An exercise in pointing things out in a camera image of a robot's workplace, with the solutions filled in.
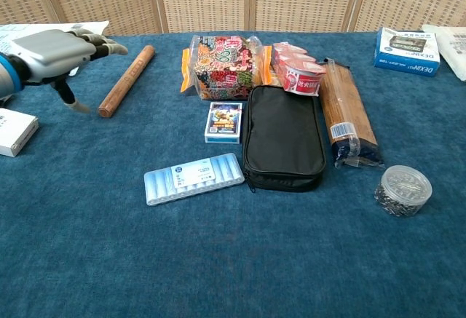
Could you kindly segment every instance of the black pencil case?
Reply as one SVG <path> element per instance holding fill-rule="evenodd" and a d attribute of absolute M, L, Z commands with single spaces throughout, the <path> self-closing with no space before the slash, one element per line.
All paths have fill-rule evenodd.
<path fill-rule="evenodd" d="M 325 168 L 316 100 L 281 87 L 251 90 L 242 135 L 246 182 L 277 191 L 304 192 L 316 187 Z"/>

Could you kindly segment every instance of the table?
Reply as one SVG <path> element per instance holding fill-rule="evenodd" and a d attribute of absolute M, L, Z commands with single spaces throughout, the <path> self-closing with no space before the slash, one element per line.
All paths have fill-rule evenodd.
<path fill-rule="evenodd" d="M 432 183 L 419 213 L 385 212 L 374 201 L 383 172 L 336 169 L 326 135 L 328 165 L 312 192 L 253 194 L 243 183 L 148 207 L 145 172 L 240 159 L 241 147 L 204 143 L 209 102 L 179 91 L 192 34 L 117 37 L 128 56 L 96 60 L 69 82 L 97 108 L 153 44 L 111 119 L 68 110 L 48 86 L 9 104 L 40 128 L 19 156 L 0 156 L 0 316 L 466 315 L 466 84 L 444 60 L 434 78 L 374 68 L 375 33 L 256 35 L 350 65 L 386 165 Z"/>

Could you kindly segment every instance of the plastic jar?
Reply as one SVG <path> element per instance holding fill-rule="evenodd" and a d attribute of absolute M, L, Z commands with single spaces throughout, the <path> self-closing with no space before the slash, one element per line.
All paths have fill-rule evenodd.
<path fill-rule="evenodd" d="M 412 167 L 394 165 L 382 176 L 375 190 L 376 201 L 395 216 L 412 216 L 432 195 L 429 180 Z"/>

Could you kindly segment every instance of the wooden rolling pin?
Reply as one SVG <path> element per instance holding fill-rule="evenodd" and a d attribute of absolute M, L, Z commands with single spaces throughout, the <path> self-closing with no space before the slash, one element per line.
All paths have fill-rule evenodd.
<path fill-rule="evenodd" d="M 103 118 L 110 118 L 114 114 L 119 104 L 123 101 L 123 98 L 125 98 L 127 92 L 131 89 L 154 55 L 155 48 L 153 46 L 146 45 L 142 49 L 137 58 L 133 63 L 131 63 L 131 66 L 125 71 L 119 81 L 100 104 L 98 109 L 100 116 Z"/>

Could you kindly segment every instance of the robotic hand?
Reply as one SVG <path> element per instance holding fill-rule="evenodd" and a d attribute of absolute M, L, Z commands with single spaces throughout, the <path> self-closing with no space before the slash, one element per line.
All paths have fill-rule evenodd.
<path fill-rule="evenodd" d="M 89 112 L 79 103 L 66 77 L 76 67 L 110 54 L 126 55 L 126 47 L 85 29 L 42 31 L 15 39 L 12 55 L 0 53 L 0 98 L 26 85 L 51 84 L 70 108 Z"/>

